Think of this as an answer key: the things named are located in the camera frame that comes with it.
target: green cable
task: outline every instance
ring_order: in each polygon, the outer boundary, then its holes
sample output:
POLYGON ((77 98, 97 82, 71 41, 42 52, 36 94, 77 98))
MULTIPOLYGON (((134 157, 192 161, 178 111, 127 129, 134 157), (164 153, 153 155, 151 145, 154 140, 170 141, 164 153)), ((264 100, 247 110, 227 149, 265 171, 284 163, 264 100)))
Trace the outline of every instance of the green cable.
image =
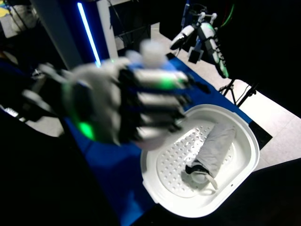
POLYGON ((224 26, 230 21, 230 19, 231 19, 231 17, 232 17, 232 14, 233 14, 233 10, 234 10, 234 5, 235 5, 235 4, 232 5, 230 14, 229 14, 228 18, 226 19, 226 21, 221 25, 221 27, 224 27, 224 26))

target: blue table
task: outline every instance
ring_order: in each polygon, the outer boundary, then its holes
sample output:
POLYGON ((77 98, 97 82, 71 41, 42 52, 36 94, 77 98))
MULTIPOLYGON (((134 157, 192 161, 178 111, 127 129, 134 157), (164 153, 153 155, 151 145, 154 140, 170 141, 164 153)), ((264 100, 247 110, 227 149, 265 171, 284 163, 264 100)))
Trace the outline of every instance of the blue table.
MULTIPOLYGON (((190 73, 196 81, 206 84, 211 91, 210 94, 206 94, 199 89, 188 90, 186 93, 193 101, 193 105, 190 107, 200 104, 218 105, 237 113, 247 123, 252 122, 237 106, 178 58, 173 58, 170 62, 177 70, 190 73)), ((67 123, 122 226, 132 224, 155 205, 142 185, 141 150, 138 147, 133 144, 119 147, 92 142, 83 136, 70 121, 67 123)))

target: rolled gray fabric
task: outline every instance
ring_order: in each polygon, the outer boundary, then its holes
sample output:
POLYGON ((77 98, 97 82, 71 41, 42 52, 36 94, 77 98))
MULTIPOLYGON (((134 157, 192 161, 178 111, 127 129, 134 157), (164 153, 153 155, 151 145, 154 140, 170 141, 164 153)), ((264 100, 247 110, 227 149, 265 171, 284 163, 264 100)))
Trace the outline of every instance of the rolled gray fabric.
POLYGON ((191 167, 186 166, 185 171, 191 174, 194 181, 202 184, 209 180, 217 189, 214 178, 220 170, 235 134, 233 125, 218 123, 214 126, 191 167))

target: blue light strip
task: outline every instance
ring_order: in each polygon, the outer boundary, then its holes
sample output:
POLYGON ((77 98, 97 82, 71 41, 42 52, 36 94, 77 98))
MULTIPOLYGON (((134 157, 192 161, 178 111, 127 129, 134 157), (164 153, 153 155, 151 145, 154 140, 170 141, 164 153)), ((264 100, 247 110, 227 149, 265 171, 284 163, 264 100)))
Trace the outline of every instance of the blue light strip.
POLYGON ((91 45, 92 50, 93 50, 93 54, 94 54, 94 57, 95 57, 95 60, 96 60, 95 63, 96 63, 97 66, 100 66, 101 65, 100 59, 99 59, 99 56, 98 56, 98 53, 97 53, 97 50, 96 50, 96 46, 95 46, 94 41, 93 41, 93 37, 92 37, 91 31, 90 31, 90 28, 89 28, 89 24, 88 24, 88 21, 87 21, 87 18, 86 18, 86 14, 85 14, 83 5, 78 2, 77 6, 79 8, 79 13, 81 15, 81 19, 84 23, 86 33, 87 33, 87 36, 88 36, 89 41, 90 41, 90 45, 91 45))

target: white plastic tub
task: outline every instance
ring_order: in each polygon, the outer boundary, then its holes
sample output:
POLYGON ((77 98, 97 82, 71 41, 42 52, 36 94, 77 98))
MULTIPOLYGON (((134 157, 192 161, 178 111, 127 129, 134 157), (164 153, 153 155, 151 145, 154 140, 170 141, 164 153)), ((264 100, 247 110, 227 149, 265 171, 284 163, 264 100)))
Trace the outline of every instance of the white plastic tub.
POLYGON ((154 202, 179 216, 198 218, 215 211, 255 169, 259 146, 248 124, 225 108, 197 105, 185 114, 179 122, 182 131, 169 136, 160 148, 142 152, 141 169, 143 185, 154 202), (233 124, 236 137, 215 177, 215 190, 210 183, 193 182, 184 169, 218 122, 233 124))

